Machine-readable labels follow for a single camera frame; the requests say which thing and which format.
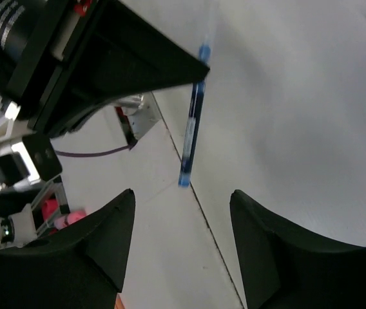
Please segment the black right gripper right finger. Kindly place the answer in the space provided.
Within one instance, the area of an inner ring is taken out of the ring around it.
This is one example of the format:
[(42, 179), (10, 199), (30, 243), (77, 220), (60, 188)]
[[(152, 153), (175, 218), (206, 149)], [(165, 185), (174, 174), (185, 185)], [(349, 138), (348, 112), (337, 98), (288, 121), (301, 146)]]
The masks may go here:
[(248, 308), (366, 308), (366, 247), (305, 229), (241, 190), (229, 206)]

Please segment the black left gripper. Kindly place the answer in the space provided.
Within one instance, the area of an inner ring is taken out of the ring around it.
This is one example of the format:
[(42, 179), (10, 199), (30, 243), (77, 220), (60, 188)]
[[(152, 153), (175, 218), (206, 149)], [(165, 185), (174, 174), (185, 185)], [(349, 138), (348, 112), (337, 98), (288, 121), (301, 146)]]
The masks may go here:
[(106, 104), (104, 1), (0, 1), (0, 96), (32, 131), (79, 130)]

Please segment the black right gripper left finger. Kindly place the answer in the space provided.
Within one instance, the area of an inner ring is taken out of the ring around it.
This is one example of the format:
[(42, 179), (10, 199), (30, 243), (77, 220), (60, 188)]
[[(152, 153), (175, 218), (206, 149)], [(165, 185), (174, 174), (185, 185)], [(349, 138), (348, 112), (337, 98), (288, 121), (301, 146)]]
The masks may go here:
[(113, 308), (134, 219), (135, 194), (126, 189), (55, 234), (0, 250), (0, 308)]

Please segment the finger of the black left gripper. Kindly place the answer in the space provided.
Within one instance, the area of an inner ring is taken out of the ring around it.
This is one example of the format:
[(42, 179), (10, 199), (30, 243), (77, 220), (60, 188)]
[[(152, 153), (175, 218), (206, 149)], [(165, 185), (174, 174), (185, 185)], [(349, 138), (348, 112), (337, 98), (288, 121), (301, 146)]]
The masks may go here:
[(82, 109), (108, 98), (198, 82), (209, 67), (120, 1), (92, 4), (63, 104)]

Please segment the blue pen refill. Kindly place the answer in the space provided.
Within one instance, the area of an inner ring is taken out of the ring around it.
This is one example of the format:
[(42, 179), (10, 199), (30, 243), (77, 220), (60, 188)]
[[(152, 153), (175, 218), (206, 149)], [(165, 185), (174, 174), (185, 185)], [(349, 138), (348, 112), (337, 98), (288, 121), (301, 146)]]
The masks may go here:
[[(216, 32), (218, 1), (207, 1), (206, 4), (207, 11), (204, 12), (202, 16), (202, 19), (205, 22), (204, 35), (198, 48), (198, 60), (206, 66), (209, 66)], [(200, 117), (204, 103), (205, 89), (206, 79), (195, 83), (192, 87), (191, 102), (189, 106), (188, 121), (186, 124), (178, 178), (178, 186), (182, 188), (188, 188), (191, 181), (191, 172), (200, 125)]]

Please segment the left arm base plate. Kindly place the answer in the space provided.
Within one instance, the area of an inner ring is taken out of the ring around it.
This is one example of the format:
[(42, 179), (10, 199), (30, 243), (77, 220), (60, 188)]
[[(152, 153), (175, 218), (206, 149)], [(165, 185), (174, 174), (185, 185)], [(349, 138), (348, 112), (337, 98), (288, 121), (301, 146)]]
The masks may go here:
[(134, 147), (162, 119), (152, 92), (124, 97), (113, 105), (129, 148)]

